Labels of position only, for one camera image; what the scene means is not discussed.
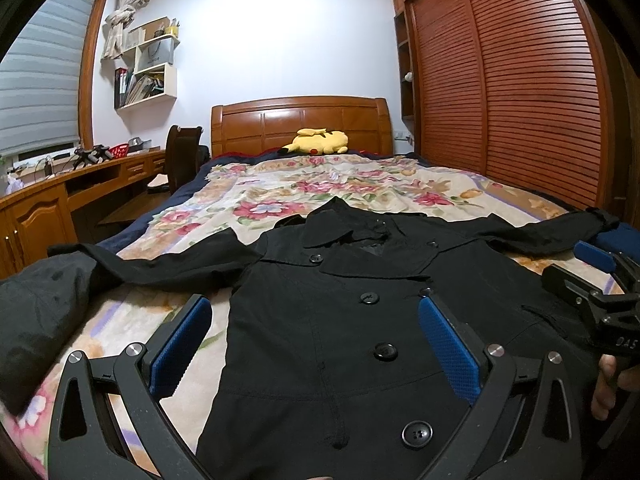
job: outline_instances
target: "wooden headboard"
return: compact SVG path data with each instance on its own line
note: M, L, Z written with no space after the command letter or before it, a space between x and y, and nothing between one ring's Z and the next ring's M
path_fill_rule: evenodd
M289 144L301 128L340 130L349 137L350 150L393 154L385 99L303 96L214 106L211 155L257 155Z

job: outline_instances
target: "metal screw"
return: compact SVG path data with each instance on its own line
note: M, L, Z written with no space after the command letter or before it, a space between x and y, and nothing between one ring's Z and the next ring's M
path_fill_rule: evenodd
M504 348L502 347L502 345L492 343L486 349L489 352L489 354L491 354L494 357L502 357L504 355Z
M562 362L562 356L556 351L549 352L547 357L555 365L559 365Z
M82 352L76 350L75 352L71 352L71 354L69 354L69 362L70 363L77 363L80 359L82 359Z
M140 352L142 352L142 345L140 343L131 343L129 346L127 346L127 355L128 356L135 356L138 355Z

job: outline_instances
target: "pikachu plush toy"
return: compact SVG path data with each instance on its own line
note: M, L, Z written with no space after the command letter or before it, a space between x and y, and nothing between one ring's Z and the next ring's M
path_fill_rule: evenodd
M298 136L291 144L287 144L278 150L284 155L290 152L309 153L311 155L331 155L332 153L345 153L349 139L344 132L328 132L326 128L314 130L303 128L298 131Z

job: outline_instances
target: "blue gripper pad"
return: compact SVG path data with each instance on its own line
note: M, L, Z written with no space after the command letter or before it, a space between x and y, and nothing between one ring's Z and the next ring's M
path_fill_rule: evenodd
M481 390L478 363L430 298L420 302L418 320L453 391L473 406Z
M574 245L574 256L607 274L616 270L616 261L611 254L586 242L578 242Z
M162 346L149 369L149 392L156 400L171 397L174 394L187 366L211 326L211 304L207 298L192 297L183 309L189 311L182 319L176 320L177 327Z

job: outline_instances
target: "bed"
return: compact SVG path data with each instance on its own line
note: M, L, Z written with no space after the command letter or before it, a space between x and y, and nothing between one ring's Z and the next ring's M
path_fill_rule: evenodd
M289 142L297 129L326 126L347 132L349 153L285 157L275 153L274 148ZM564 212L545 198L475 173L430 167L416 156L392 156L391 124L384 99L308 96L216 106L211 132L214 158L196 179L103 246L123 258L151 259L181 252L228 227L239 240L250 243L279 219L304 216L334 196L358 208L422 212L447 221L496 213L516 226ZM555 262L607 292L614 287L607 275L571 254L554 260L512 257L535 272ZM161 403L192 450L225 364L229 297L229 290L211 291L214 317L209 333L175 395ZM131 341L149 338L187 298L188 294L130 286L94 298L97 313L59 355L26 412L15 418L0 406L2 426L38 475L47 475L51 410L69 352L81 348L91 358L118 354ZM112 401L136 461L154 472L121 400L113 397Z

